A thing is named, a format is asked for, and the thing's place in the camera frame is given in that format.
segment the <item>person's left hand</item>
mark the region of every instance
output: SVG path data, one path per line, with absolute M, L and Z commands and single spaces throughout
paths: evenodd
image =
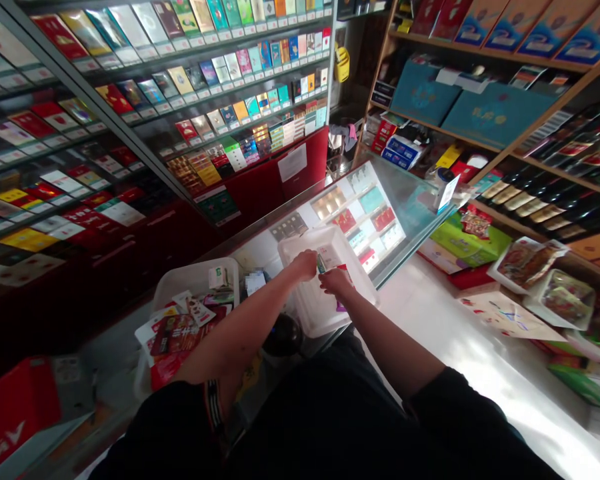
M 309 281 L 315 277 L 318 269 L 318 252 L 315 250 L 304 250 L 289 264 L 293 276 L 298 281 Z

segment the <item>paper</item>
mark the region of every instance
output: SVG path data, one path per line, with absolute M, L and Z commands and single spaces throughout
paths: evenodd
M 286 182 L 307 166 L 307 145 L 304 143 L 278 162 L 280 178 Z

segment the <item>person's arm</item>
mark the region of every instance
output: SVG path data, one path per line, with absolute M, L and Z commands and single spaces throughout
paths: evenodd
M 220 403 L 228 412 L 243 372 L 266 340 L 296 285 L 314 278 L 317 253 L 305 250 L 264 287 L 242 302 L 202 340 L 172 381 L 196 385 L 218 379 Z
M 344 272 L 320 275 L 321 287 L 342 303 L 360 332 L 378 367 L 404 401 L 445 369 L 445 364 L 408 336 L 360 295 Z

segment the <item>person's right hand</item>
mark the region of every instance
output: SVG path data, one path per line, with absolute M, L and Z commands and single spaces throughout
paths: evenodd
M 344 270 L 329 270 L 326 273 L 318 275 L 318 280 L 320 280 L 320 288 L 327 294 L 335 295 L 338 300 L 342 300 L 350 294 L 355 293 L 355 288 L 353 288 Z

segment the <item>blue gift box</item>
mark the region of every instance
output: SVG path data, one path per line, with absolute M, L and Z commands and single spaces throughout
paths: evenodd
M 391 110 L 440 125 L 462 88 L 436 82 L 439 69 L 408 61 L 395 88 Z
M 555 100 L 556 97 L 493 82 L 480 94 L 464 90 L 442 128 L 502 149 Z

